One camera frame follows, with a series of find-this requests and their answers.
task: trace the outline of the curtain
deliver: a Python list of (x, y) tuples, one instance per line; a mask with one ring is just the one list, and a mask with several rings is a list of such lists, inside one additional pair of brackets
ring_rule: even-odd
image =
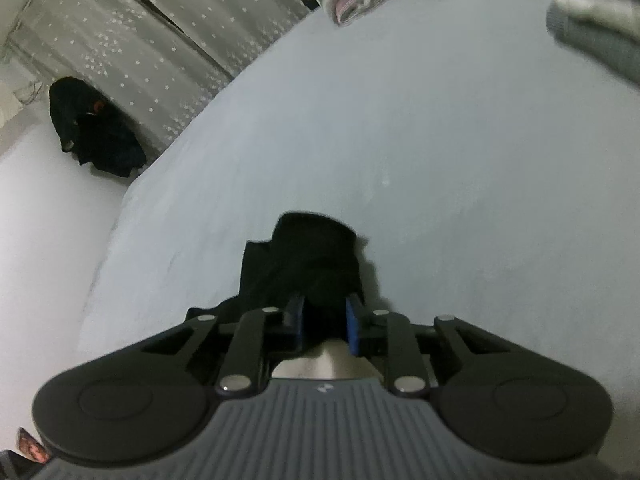
[(87, 80), (164, 151), (230, 75), (137, 0), (29, 0), (8, 46), (43, 81)]
[(301, 0), (150, 0), (236, 76), (308, 14)]

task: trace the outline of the white bed sheet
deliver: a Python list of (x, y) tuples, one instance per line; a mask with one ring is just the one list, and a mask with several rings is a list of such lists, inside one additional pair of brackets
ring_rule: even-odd
[(554, 44), (550, 1), (391, 0), (347, 28), (312, 14), (129, 189), (79, 349), (234, 295), (248, 239), (321, 212), (368, 240), (370, 298), (601, 380), (603, 457), (640, 469), (640, 93)]

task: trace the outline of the mattress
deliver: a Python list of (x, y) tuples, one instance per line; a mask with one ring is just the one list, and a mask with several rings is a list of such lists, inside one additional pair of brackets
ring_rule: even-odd
[(247, 240), (320, 212), (360, 235), (373, 308), (455, 314), (600, 380), (602, 457), (640, 470), (640, 94), (553, 42), (550, 1), (310, 15), (130, 187), (79, 349), (234, 295)]

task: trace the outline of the stack of folded clothes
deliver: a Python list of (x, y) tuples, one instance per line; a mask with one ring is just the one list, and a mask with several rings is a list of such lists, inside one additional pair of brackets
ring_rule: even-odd
[(640, 0), (554, 0), (546, 28), (640, 85)]

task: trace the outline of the white logo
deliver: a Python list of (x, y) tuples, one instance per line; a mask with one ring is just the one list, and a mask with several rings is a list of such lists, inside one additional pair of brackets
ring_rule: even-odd
[(318, 386), (316, 388), (316, 390), (318, 390), (321, 394), (327, 394), (333, 389), (334, 389), (334, 386), (329, 383), (324, 383), (322, 386)]

